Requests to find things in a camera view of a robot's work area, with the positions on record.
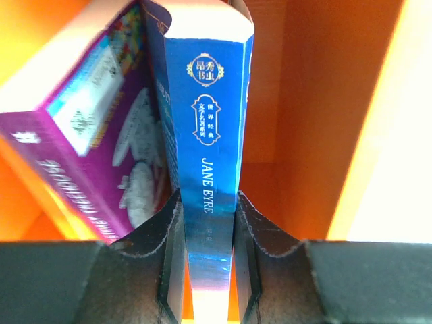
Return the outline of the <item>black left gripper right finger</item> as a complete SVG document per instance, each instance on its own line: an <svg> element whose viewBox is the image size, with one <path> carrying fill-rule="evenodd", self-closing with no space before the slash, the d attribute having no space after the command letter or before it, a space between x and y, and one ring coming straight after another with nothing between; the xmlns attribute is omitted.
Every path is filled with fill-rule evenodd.
<svg viewBox="0 0 432 324"><path fill-rule="evenodd" d="M239 194L242 323L430 323L431 245L299 241Z"/></svg>

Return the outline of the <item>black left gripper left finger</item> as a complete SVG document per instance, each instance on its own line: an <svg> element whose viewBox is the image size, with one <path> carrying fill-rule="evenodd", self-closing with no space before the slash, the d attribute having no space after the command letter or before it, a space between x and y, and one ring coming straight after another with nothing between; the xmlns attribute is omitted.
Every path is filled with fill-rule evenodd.
<svg viewBox="0 0 432 324"><path fill-rule="evenodd" d="M133 232L99 241L1 244L2 323L179 323L180 195Z"/></svg>

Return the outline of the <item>purple paperback book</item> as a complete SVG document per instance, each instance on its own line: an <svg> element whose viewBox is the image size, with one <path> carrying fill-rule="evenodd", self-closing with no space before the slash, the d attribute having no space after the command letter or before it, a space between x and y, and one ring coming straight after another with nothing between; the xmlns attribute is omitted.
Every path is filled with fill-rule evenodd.
<svg viewBox="0 0 432 324"><path fill-rule="evenodd" d="M91 1L1 87L1 135L107 243L166 179L138 1Z"/></svg>

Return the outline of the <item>Jane Eyre book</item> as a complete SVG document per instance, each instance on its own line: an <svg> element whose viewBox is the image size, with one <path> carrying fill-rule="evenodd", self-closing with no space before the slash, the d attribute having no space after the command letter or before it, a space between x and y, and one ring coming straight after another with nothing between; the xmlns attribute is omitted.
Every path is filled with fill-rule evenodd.
<svg viewBox="0 0 432 324"><path fill-rule="evenodd" d="M254 23L243 1L143 1L196 323L227 323Z"/></svg>

